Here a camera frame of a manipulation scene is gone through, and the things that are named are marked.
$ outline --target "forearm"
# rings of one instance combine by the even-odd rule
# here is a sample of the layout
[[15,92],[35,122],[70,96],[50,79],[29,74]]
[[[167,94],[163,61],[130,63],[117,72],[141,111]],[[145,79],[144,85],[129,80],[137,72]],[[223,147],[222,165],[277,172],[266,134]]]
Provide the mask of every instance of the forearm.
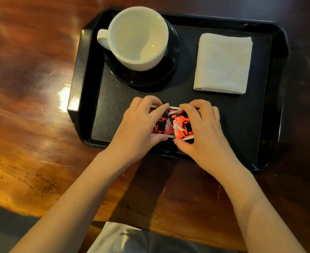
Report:
[[305,252],[267,200],[254,176],[241,164],[236,165],[231,175],[220,182],[233,204],[248,251]]
[[11,253],[77,252],[110,184],[128,165],[111,156],[99,153]]

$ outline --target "cup handle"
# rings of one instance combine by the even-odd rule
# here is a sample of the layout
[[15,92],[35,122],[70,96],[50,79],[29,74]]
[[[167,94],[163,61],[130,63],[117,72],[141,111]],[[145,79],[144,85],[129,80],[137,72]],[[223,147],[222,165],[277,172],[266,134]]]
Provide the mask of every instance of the cup handle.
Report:
[[106,29],[100,29],[98,31],[98,43],[105,47],[107,50],[110,50],[108,45],[109,31]]

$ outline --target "gray floor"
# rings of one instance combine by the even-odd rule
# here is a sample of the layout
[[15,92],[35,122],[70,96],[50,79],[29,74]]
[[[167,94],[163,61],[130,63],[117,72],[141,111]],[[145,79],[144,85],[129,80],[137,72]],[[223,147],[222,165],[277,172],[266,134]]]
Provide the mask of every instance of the gray floor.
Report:
[[37,221],[0,207],[0,253],[8,253]]

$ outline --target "black plastic tray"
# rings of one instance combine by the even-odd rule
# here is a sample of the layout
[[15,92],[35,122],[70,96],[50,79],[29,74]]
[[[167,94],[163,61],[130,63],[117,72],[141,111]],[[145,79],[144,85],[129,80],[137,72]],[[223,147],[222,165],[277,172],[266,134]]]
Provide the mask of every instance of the black plastic tray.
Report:
[[[107,29],[120,11],[103,11],[81,32],[68,113],[82,142],[106,148],[124,111],[136,96],[152,94],[171,106],[205,99],[219,108],[223,132],[239,160],[250,170],[266,166],[279,138],[282,110],[279,86],[288,56],[283,30],[265,21],[163,13],[179,37],[177,67],[161,85],[132,88],[110,73],[104,62],[103,47],[96,40],[98,30]],[[193,90],[198,43],[203,33],[252,38],[251,64],[244,95]],[[171,140],[161,142],[150,153],[189,158]]]

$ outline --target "white ceramic cup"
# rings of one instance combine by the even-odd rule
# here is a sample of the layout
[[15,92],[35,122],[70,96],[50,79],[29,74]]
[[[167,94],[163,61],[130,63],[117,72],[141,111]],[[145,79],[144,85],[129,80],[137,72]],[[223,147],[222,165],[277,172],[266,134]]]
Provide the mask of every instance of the white ceramic cup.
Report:
[[108,30],[98,31],[98,42],[126,67],[145,71],[156,66],[168,44],[168,27],[156,11],[131,7],[111,21]]

